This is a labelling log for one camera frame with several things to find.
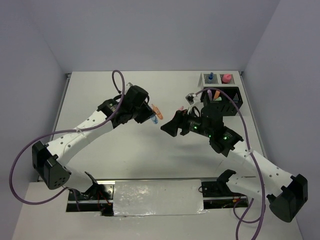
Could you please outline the pink cap glue bottle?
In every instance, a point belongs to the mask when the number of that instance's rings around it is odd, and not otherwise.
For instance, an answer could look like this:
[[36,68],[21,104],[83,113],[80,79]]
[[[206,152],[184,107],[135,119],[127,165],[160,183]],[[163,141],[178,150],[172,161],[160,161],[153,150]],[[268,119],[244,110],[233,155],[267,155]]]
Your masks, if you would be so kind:
[[232,75],[231,74],[224,74],[222,79],[221,79],[221,81],[224,84],[229,84],[231,80],[232,80]]

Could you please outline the blue cap clear bottle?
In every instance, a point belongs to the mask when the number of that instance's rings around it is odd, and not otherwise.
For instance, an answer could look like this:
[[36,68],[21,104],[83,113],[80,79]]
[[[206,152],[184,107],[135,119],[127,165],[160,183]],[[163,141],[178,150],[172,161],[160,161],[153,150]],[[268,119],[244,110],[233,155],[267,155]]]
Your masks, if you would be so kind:
[[214,83],[214,73],[211,72],[208,77],[207,77],[207,83],[208,84],[213,84]]

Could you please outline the orange tip grey highlighter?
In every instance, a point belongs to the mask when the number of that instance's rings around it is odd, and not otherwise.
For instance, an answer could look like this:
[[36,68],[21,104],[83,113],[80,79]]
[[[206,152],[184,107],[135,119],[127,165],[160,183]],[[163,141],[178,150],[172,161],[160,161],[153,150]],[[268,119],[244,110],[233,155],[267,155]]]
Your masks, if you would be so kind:
[[220,91],[216,90],[215,93],[214,93],[214,97],[213,99],[216,100],[220,97]]

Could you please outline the purple highlighter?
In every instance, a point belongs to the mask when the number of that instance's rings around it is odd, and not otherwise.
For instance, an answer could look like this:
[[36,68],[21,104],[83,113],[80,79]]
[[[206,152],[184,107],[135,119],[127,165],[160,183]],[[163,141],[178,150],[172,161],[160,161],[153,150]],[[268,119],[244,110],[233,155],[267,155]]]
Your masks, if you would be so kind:
[[212,101],[213,100],[213,96],[212,96],[212,92],[211,92],[210,89],[207,90],[207,95],[208,95],[209,100]]

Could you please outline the blue highlighter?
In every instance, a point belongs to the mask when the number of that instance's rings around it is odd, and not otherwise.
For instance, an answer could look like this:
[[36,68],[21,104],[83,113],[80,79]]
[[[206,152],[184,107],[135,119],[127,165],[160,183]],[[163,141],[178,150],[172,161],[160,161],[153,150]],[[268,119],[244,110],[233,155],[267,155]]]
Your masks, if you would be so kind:
[[150,119],[152,120],[152,122],[156,125],[156,124],[158,124],[158,118],[157,118],[157,116],[156,115],[152,115],[151,117],[150,117]]

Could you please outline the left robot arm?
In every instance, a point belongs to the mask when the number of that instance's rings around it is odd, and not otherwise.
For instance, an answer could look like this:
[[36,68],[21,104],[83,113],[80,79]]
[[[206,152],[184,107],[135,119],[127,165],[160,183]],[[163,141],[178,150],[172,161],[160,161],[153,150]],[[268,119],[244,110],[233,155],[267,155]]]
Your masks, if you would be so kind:
[[32,166],[50,190],[71,188],[91,200],[104,191],[93,176],[79,172],[68,165],[70,160],[100,136],[111,132],[121,124],[135,120],[142,124],[152,115],[148,105],[149,94],[143,88],[130,83],[124,95],[105,100],[85,121],[71,133],[46,144],[37,141],[32,145]]

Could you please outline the green highlighter cap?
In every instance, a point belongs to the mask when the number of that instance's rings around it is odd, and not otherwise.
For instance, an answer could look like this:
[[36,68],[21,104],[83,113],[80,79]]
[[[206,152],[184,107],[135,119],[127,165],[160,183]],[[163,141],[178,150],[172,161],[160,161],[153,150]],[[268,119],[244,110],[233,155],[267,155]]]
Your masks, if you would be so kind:
[[215,101],[215,102],[222,101],[222,97],[215,98],[213,101]]

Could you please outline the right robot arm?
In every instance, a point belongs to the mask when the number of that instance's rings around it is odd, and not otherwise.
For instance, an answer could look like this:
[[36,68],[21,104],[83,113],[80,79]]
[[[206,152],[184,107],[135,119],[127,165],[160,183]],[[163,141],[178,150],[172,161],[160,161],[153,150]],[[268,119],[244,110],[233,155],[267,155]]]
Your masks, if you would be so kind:
[[286,223],[295,218],[308,200],[307,179],[301,174],[293,176],[248,147],[242,136],[225,126],[222,114],[212,103],[204,106],[200,115],[189,109],[176,111],[161,130],[172,137],[190,132],[207,137],[216,153],[255,175],[245,177],[233,169],[225,170],[216,180],[217,190],[223,196],[237,193],[265,201],[271,212]]

